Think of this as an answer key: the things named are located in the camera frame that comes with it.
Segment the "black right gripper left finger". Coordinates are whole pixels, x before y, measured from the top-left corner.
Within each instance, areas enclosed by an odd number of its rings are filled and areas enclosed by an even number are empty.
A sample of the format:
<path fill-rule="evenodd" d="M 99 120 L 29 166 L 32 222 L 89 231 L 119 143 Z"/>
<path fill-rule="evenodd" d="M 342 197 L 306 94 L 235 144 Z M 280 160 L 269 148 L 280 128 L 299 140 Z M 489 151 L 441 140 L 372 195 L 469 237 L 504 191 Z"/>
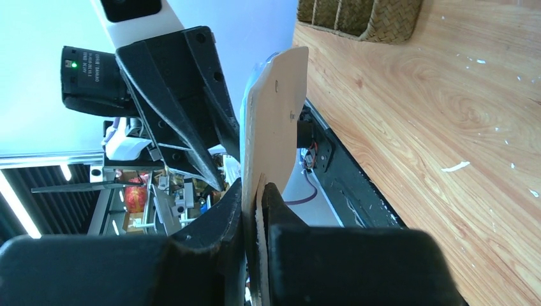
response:
<path fill-rule="evenodd" d="M 170 236 L 16 237 L 1 247 L 2 305 L 242 305 L 242 183 Z"/>

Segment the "beige leather card holder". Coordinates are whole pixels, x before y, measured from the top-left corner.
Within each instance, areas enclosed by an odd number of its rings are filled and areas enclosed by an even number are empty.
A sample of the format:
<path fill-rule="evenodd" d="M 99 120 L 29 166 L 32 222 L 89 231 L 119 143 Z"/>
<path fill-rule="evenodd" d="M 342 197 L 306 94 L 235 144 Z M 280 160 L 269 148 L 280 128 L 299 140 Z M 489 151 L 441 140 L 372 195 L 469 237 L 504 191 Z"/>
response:
<path fill-rule="evenodd" d="M 308 47 L 293 47 L 257 64 L 241 105 L 242 221 L 253 305 L 270 304 L 262 194 L 267 183 L 283 192 L 296 164 L 308 57 Z"/>

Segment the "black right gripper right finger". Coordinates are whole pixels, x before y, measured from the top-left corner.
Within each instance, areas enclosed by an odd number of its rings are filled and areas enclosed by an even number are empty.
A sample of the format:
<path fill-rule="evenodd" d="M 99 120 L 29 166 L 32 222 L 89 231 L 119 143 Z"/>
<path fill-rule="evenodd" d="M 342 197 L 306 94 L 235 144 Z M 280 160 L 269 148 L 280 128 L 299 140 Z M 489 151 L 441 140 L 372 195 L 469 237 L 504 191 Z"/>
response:
<path fill-rule="evenodd" d="M 271 305 L 463 305 L 432 236 L 307 225 L 273 183 L 262 193 Z"/>

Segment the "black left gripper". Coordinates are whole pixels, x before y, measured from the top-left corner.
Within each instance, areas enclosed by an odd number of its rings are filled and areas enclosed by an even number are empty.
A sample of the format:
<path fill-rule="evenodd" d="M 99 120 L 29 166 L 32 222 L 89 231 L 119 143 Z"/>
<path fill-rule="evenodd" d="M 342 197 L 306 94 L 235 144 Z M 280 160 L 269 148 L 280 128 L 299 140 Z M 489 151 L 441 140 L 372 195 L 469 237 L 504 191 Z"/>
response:
<path fill-rule="evenodd" d="M 141 119 L 167 167 L 221 191 L 209 149 L 221 145 L 240 161 L 240 127 L 211 29 L 192 27 L 184 37 L 117 49 L 132 98 L 107 101 L 103 109 L 113 117 Z"/>

